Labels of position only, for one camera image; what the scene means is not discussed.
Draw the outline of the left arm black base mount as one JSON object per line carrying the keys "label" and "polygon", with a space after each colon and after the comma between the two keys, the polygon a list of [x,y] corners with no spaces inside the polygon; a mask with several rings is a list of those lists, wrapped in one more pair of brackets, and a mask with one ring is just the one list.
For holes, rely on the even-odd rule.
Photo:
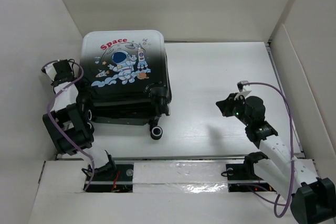
{"label": "left arm black base mount", "polygon": [[88,193],[131,193],[133,192],[133,164],[116,164],[111,172],[95,172],[86,192]]}

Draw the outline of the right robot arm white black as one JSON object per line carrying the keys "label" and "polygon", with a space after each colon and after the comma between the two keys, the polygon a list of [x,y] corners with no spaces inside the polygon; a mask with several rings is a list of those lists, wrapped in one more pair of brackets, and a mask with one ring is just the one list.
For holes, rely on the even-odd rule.
{"label": "right robot arm white black", "polygon": [[266,121],[261,98],[231,93],[217,101],[222,116],[234,116],[245,126],[247,138],[258,148],[245,157],[243,174],[267,182],[286,200],[285,209],[297,223],[321,223],[335,218],[335,185],[306,168]]}

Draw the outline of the black white space-print suitcase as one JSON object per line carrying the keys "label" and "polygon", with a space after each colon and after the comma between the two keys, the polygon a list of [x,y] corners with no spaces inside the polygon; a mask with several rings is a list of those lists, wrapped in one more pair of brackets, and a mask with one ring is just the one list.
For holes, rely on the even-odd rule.
{"label": "black white space-print suitcase", "polygon": [[172,92],[163,35],[157,30],[92,31],[82,41],[77,103],[95,123],[149,125],[159,140]]}

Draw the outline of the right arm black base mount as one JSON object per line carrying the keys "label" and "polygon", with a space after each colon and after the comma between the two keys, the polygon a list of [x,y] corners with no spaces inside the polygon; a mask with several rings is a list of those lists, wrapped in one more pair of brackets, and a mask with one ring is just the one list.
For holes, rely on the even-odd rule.
{"label": "right arm black base mount", "polygon": [[241,164],[226,164],[221,176],[227,178],[230,193],[276,192],[267,182],[249,172]]}

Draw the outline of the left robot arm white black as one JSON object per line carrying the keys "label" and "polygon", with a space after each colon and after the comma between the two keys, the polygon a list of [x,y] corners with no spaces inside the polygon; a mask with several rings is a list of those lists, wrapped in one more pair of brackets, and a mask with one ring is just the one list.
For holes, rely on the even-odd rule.
{"label": "left robot arm white black", "polygon": [[53,60],[41,71],[50,78],[54,91],[43,115],[43,123],[56,150],[60,154],[72,156],[80,153],[88,158],[91,164],[82,171],[90,182],[114,179],[118,169],[111,154],[106,153],[108,161],[95,167],[94,157],[85,151],[92,147],[95,128],[91,123],[91,110],[85,110],[77,103],[79,91],[76,84],[84,76],[82,66],[73,59]]}

